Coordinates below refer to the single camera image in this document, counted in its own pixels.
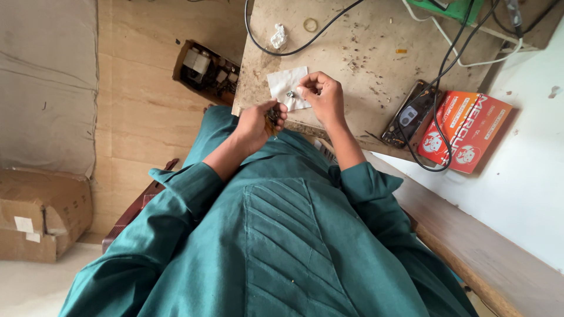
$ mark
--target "dirty desk surface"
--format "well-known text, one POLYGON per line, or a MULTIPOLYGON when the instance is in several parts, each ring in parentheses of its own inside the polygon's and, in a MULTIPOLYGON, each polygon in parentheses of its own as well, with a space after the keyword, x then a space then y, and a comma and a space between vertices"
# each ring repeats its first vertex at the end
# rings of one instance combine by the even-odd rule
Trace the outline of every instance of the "dirty desk surface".
MULTIPOLYGON (((255 0, 250 29, 261 46, 270 51, 289 52, 309 41, 351 3, 347 0, 255 0), (308 18, 318 22, 315 33, 304 29, 308 18), (275 23, 282 23, 288 34, 287 43, 279 50, 270 43, 276 32, 275 23)), ((414 12, 419 17, 428 16, 417 8, 414 12)), ((454 38, 460 24, 450 19, 438 20, 448 36, 454 38)), ((467 28, 462 34, 457 49, 471 31, 467 28)), ((501 44, 501 39, 478 32, 461 60, 464 64, 493 60, 501 44)), ((239 115, 242 109, 270 98, 267 74, 307 66, 310 73, 323 71, 342 83, 346 120, 362 148, 413 160, 407 149, 388 146, 365 130, 381 136, 415 81, 430 82, 438 75, 448 47, 432 21, 413 20, 401 1, 366 0, 342 15, 315 42, 295 55, 266 54, 247 37, 233 113, 239 115), (396 50, 407 52, 399 54, 396 50)), ((442 78, 440 89, 476 91, 489 67, 455 65, 442 78)), ((328 138, 311 108, 288 113, 286 126, 307 135, 328 138)))

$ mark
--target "hand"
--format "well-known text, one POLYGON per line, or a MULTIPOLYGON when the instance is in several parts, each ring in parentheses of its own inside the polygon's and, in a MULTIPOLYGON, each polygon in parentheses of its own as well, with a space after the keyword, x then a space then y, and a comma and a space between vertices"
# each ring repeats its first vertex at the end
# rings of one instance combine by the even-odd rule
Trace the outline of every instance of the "hand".
POLYGON ((300 79, 296 90, 311 104, 325 130, 346 126, 345 101, 340 82, 323 72, 315 72, 300 79))
POLYGON ((245 150, 247 156, 261 149, 270 137, 270 133, 265 129, 265 114, 270 108, 278 112, 279 116, 275 129, 282 131, 284 121, 288 118, 286 114, 288 107, 274 98, 245 109, 239 118, 237 128, 230 136, 245 150))

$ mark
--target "crumpled tissue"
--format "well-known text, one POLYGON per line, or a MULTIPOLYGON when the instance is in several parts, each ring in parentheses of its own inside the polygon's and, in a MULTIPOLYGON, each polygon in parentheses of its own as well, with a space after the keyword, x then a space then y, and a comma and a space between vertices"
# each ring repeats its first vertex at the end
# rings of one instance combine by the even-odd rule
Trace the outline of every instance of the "crumpled tissue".
POLYGON ((274 27, 276 28, 276 30, 278 30, 278 32, 276 32, 271 38, 270 38, 270 42, 272 43, 272 46, 274 46, 275 49, 279 49, 280 46, 284 45, 284 43, 286 43, 286 40, 288 39, 288 37, 286 36, 286 33, 284 32, 284 26, 280 23, 275 24, 274 27))

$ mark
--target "white tissue paper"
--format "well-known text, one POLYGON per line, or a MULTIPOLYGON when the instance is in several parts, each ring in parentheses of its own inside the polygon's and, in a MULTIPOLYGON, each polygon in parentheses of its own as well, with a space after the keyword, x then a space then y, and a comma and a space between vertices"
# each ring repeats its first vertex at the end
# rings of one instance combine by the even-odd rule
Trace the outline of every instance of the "white tissue paper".
POLYGON ((273 98, 278 98, 278 102, 285 104, 288 107, 288 111, 310 108, 311 104, 305 101, 296 90, 299 80, 305 75, 307 75, 306 66, 268 74, 266 78, 268 78, 270 95, 273 98), (289 91, 294 92, 294 98, 287 95, 289 91))
POLYGON ((276 32, 270 38, 270 42, 272 43, 272 46, 274 46, 275 49, 279 49, 280 46, 286 43, 286 40, 288 38, 286 37, 286 33, 284 32, 284 26, 282 24, 280 23, 275 24, 274 27, 276 28, 276 30, 278 30, 278 32, 276 32))

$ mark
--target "cartoon logo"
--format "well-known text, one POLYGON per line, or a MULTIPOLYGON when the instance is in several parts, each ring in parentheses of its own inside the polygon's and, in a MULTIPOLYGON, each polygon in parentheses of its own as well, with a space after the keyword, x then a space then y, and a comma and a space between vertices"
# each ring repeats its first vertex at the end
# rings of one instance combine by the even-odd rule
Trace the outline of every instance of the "cartoon logo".
POLYGON ((480 149, 471 145, 463 146, 456 154, 458 164, 472 164, 475 157, 480 157, 480 149))
POLYGON ((440 138, 440 134, 437 131, 433 131, 423 140, 423 149, 429 153, 437 152, 442 144, 443 139, 440 138))

